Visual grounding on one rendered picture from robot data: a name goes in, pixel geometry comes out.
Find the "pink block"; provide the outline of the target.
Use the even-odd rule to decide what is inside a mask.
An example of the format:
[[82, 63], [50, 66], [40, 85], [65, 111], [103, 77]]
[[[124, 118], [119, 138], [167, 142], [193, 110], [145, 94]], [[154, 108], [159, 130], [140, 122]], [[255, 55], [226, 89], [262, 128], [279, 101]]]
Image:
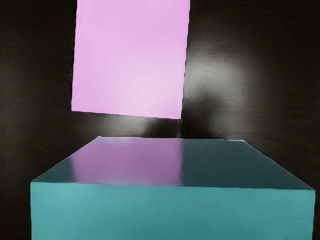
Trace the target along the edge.
[[71, 109], [179, 119], [190, 0], [77, 0]]

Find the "teal block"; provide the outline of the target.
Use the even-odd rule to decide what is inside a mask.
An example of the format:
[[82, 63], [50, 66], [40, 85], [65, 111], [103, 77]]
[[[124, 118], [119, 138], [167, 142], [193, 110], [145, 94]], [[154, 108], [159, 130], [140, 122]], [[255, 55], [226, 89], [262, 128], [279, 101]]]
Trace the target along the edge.
[[31, 181], [31, 239], [312, 240], [315, 202], [243, 140], [100, 136]]

